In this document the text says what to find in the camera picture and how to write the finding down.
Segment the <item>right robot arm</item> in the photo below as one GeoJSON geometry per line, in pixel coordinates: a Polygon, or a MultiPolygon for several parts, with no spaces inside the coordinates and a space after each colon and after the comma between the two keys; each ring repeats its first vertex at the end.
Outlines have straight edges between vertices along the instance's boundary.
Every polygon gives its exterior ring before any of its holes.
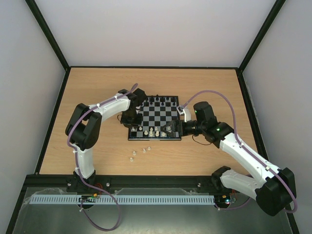
{"type": "Polygon", "coordinates": [[[191,120],[188,108],[177,111],[184,120],[172,120],[161,127],[166,135],[181,137],[203,135],[207,142],[232,156],[249,176],[223,166],[212,173],[213,187],[218,191],[236,190],[254,199],[266,214],[275,216],[295,201],[294,173],[270,163],[246,144],[225,122],[219,122],[212,106],[202,101],[194,105],[196,120],[191,120]]]}

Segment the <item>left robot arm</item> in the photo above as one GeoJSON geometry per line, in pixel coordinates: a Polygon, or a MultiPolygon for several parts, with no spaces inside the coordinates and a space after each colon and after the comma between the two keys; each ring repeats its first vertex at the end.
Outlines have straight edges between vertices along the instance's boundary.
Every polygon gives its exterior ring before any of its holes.
{"type": "Polygon", "coordinates": [[[73,177],[67,180],[67,191],[87,193],[95,190],[96,171],[93,163],[93,147],[96,144],[102,122],[121,112],[120,123],[132,129],[138,127],[143,115],[138,112],[147,96],[141,89],[122,89],[113,97],[94,105],[80,103],[76,106],[65,129],[67,144],[75,154],[73,177]]]}

